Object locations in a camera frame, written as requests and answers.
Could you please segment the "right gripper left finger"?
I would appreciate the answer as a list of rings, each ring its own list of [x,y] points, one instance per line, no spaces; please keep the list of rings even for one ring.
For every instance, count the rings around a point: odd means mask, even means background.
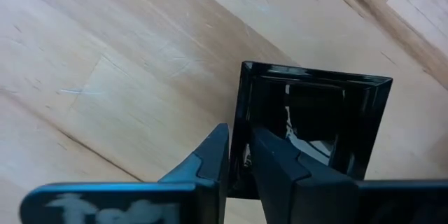
[[[179,224],[223,224],[228,195],[229,129],[217,125],[189,156],[160,179],[189,183],[181,197]]]

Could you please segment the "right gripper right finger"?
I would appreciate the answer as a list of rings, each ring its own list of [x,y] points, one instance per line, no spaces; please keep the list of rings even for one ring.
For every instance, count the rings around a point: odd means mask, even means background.
[[[267,224],[354,224],[358,186],[265,128],[251,133],[252,173]]]

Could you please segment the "small black square plate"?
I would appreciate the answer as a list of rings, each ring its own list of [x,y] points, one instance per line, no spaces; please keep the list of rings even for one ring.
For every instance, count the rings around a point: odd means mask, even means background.
[[[262,62],[241,64],[234,117],[228,195],[256,200],[247,159],[251,127],[282,140],[322,141],[329,167],[362,180],[370,161],[393,79]]]

